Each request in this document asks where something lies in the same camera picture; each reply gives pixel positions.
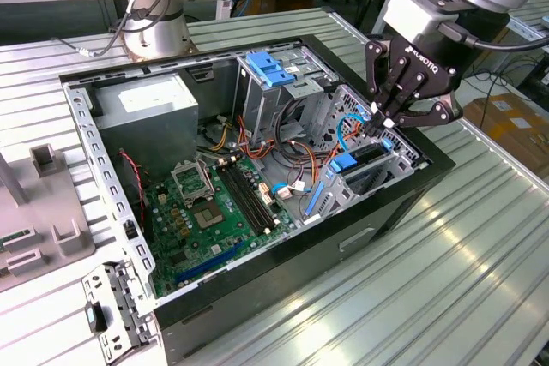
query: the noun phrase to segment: cardboard box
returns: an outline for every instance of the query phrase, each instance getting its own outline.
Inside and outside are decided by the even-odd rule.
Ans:
[[[464,108],[465,117],[480,125],[486,99]],[[549,122],[513,93],[490,97],[482,131],[541,178],[549,176]]]

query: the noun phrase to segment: ram slot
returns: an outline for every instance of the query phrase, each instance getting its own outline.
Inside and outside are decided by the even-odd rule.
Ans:
[[[218,174],[256,235],[262,235],[265,229],[274,229],[275,222],[240,175],[238,168],[233,166],[225,170],[218,169]]]

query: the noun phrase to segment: silver metal sheet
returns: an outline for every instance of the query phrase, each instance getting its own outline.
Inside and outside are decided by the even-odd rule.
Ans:
[[[204,22],[190,32],[202,50],[314,33],[364,77],[364,40],[337,20],[312,9]],[[73,40],[99,49],[108,37]],[[79,280],[122,251],[57,76],[127,62],[119,45],[99,61],[51,42],[0,48],[0,151],[11,161],[40,142],[62,150],[98,245],[89,258],[1,295],[6,364],[102,362]],[[528,364],[549,339],[547,187],[466,126],[425,131],[458,166],[399,230],[184,364]],[[121,364],[165,364],[163,350],[150,345]]]

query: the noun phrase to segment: green circuit board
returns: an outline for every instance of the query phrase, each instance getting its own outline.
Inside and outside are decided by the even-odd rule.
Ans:
[[[257,184],[262,182],[249,159],[241,159],[235,167],[248,175],[253,174]],[[258,236],[217,171],[210,168],[209,173],[214,185],[214,199],[197,201],[190,209],[185,208],[178,186],[171,177],[145,189],[148,207],[152,211],[154,241],[148,242],[148,246],[156,262],[152,278],[157,297],[166,296],[223,266],[228,259],[235,260],[247,255],[295,229],[287,211],[275,203],[267,211],[280,223],[271,233]],[[200,180],[200,177],[196,174],[195,179]],[[185,183],[199,187],[202,181]],[[159,200],[161,194],[166,195],[163,204]],[[261,196],[259,190],[255,190],[255,194]],[[181,273],[189,273],[187,271],[201,264],[209,265],[214,258],[219,261],[207,272],[197,274],[185,282],[176,282]]]

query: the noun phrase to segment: red cable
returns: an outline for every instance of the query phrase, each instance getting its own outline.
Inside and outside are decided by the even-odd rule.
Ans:
[[[137,169],[136,163],[133,161],[133,159],[126,154],[124,151],[120,151],[119,154],[128,160],[128,163],[130,163],[131,168],[134,170],[134,174],[136,175],[137,179],[137,186],[139,187],[139,203],[141,206],[141,226],[143,227],[145,224],[145,201],[143,200],[143,186],[141,184],[141,177],[139,176],[139,170]]]

